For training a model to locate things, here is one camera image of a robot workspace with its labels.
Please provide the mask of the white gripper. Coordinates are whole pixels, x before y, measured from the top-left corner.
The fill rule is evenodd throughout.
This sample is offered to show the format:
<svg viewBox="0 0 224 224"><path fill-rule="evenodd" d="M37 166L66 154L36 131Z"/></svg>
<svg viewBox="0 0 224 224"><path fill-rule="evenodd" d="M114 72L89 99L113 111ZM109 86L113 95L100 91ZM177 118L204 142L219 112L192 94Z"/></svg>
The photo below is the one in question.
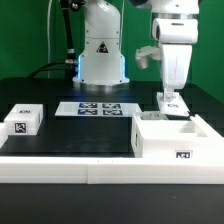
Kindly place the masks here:
<svg viewBox="0 0 224 224"><path fill-rule="evenodd" d="M176 98L175 89L183 89L192 55L191 45L162 44L160 46L162 63L163 100L171 102Z"/></svg>

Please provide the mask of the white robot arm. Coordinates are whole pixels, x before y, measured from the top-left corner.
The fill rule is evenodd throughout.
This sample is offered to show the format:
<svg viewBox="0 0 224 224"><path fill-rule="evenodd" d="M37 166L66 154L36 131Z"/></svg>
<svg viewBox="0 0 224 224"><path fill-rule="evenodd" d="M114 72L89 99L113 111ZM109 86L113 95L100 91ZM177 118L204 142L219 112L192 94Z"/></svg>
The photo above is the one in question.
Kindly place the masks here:
<svg viewBox="0 0 224 224"><path fill-rule="evenodd" d="M150 36L154 46L136 51L138 66L146 68L150 58L161 62L162 102L179 98L177 91L185 86L192 45L198 39L199 0L129 0L138 8L151 11ZM76 85L115 87L129 82L125 77L125 59L121 53L121 16L106 0L59 0L65 21L68 55L78 62L73 76ZM68 12L84 11L85 47L75 55Z"/></svg>

